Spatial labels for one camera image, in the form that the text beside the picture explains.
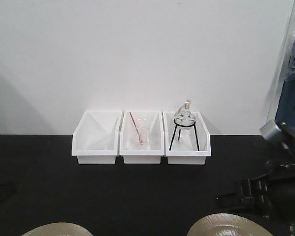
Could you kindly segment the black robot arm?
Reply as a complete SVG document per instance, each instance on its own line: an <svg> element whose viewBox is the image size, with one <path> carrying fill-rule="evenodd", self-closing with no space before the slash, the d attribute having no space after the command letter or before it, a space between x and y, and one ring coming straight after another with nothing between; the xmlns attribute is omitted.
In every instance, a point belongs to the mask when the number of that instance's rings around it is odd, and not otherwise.
<svg viewBox="0 0 295 236"><path fill-rule="evenodd" d="M283 121L270 120L260 128L262 137L288 155L267 162L268 171L238 180L234 192L219 195L217 206L231 212L262 216L284 223L295 222L295 130Z"/></svg>

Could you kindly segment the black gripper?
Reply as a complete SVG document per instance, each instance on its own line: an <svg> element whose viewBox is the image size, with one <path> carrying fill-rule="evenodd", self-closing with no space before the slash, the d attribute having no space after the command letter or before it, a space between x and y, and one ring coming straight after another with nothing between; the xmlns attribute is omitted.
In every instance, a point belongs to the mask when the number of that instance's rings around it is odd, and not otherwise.
<svg viewBox="0 0 295 236"><path fill-rule="evenodd" d="M218 208L265 219L295 219L295 173L267 173L238 180L234 191L216 197Z"/></svg>

